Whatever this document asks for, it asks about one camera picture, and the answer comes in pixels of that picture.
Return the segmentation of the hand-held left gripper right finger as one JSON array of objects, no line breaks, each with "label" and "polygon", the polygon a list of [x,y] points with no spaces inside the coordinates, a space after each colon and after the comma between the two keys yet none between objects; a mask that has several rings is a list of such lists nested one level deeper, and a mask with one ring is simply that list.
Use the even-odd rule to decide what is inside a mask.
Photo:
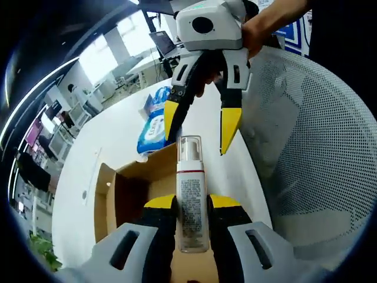
[{"label": "hand-held left gripper right finger", "polygon": [[220,282],[294,282],[293,248],[234,199],[209,195],[210,243]]}]

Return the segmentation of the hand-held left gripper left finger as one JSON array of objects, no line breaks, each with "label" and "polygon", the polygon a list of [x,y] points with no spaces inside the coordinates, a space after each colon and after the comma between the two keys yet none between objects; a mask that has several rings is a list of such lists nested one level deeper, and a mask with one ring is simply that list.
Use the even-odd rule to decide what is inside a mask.
[{"label": "hand-held left gripper left finger", "polygon": [[174,195],[146,203],[139,219],[94,246],[91,282],[170,282],[176,220]]}]

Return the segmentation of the person's right hand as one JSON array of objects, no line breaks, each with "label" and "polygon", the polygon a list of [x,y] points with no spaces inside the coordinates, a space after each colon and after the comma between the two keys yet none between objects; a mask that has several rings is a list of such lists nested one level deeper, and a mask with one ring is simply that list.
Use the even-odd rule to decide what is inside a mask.
[{"label": "person's right hand", "polygon": [[[264,41],[269,36],[266,24],[264,13],[256,15],[242,24],[243,46],[248,50],[248,60],[260,52]],[[196,97],[201,97],[204,94],[205,86],[217,81],[223,70],[224,67],[220,59],[209,59],[209,62],[201,69],[199,79],[194,83]]]}]

